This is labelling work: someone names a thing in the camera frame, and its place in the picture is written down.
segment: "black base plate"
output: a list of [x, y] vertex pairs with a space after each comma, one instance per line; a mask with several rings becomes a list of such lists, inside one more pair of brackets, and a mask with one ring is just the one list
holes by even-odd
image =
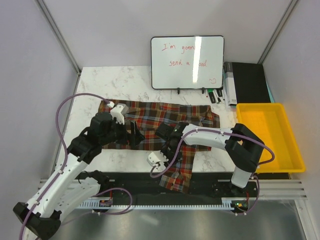
[[[133, 196], [133, 205], [216, 205], [221, 204], [221, 198], [246, 198], [257, 196], [255, 181], [248, 182], [244, 189], [233, 187], [231, 189], [231, 172], [193, 173], [187, 194], [171, 191], [159, 186], [159, 178], [151, 178], [149, 173], [119, 173], [106, 172], [110, 177], [111, 188], [125, 188]], [[260, 179], [289, 179], [289, 175], [259, 174]], [[123, 191], [112, 192], [114, 205], [127, 205], [130, 201]]]

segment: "yellow plastic bin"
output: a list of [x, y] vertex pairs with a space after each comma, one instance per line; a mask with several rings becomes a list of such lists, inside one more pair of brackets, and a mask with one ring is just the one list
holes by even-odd
[[[239, 103], [238, 122], [246, 125], [275, 154], [274, 161], [259, 166], [257, 173], [303, 173], [306, 170], [285, 108], [280, 103]], [[260, 162], [271, 154], [263, 150]]]

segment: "plaid shirt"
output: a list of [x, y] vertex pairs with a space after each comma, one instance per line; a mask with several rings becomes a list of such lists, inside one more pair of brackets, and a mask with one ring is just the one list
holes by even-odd
[[[175, 126], [177, 122], [187, 122], [201, 127], [219, 128], [219, 116], [211, 112], [209, 105], [179, 105], [163, 102], [140, 102], [126, 100], [112, 100], [116, 104], [126, 104], [129, 108], [125, 114], [126, 129], [130, 131], [130, 121], [135, 121], [139, 131], [145, 140], [137, 147], [137, 150], [158, 151], [165, 141], [156, 136], [156, 130], [161, 123]], [[111, 108], [101, 101], [99, 112], [109, 112]], [[129, 145], [110, 143], [104, 149], [131, 149]], [[181, 147], [182, 160], [177, 161], [168, 171], [162, 175], [160, 186], [167, 189], [187, 193], [192, 175], [192, 166], [196, 151], [210, 151], [207, 146]]]

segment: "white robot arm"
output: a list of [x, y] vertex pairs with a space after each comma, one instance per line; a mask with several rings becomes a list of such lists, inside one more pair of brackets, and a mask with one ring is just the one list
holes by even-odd
[[181, 141], [186, 145], [219, 148], [227, 151], [235, 164], [231, 183], [242, 189], [256, 171], [265, 147], [261, 139], [240, 123], [233, 128], [201, 127], [186, 122], [179, 122], [172, 127], [162, 123], [155, 134], [166, 143], [160, 151], [154, 151], [148, 156], [147, 161], [152, 167], [165, 171], [175, 161], [180, 161]]
[[119, 143], [135, 147], [145, 139], [133, 121], [130, 123], [131, 133], [127, 132], [124, 118], [127, 110], [125, 104], [118, 104], [110, 112], [97, 113], [90, 126], [71, 141], [67, 148], [67, 161], [57, 166], [31, 199], [15, 205], [13, 212], [40, 239], [51, 238], [71, 211], [86, 199], [109, 189], [109, 178], [96, 170], [90, 172], [78, 187], [66, 193], [72, 180], [101, 153], [104, 145]]

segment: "white marble surface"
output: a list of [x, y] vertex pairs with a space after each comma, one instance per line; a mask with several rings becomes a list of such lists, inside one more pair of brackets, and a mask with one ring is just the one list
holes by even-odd
[[[210, 99], [201, 90], [154, 90], [151, 87], [149, 66], [84, 67], [76, 93], [93, 93], [107, 99], [121, 99], [141, 102], [164, 102], [183, 105], [211, 105], [214, 113], [220, 116], [222, 128], [235, 125], [236, 113], [222, 102], [211, 104]], [[73, 101], [64, 139], [68, 146], [73, 138], [87, 126], [98, 112], [100, 99], [91, 96], [79, 96]], [[147, 156], [150, 151], [103, 149], [87, 171], [103, 172], [149, 172]], [[64, 159], [60, 151], [58, 164]], [[235, 165], [228, 154], [220, 149], [197, 152], [193, 172], [231, 172]]]

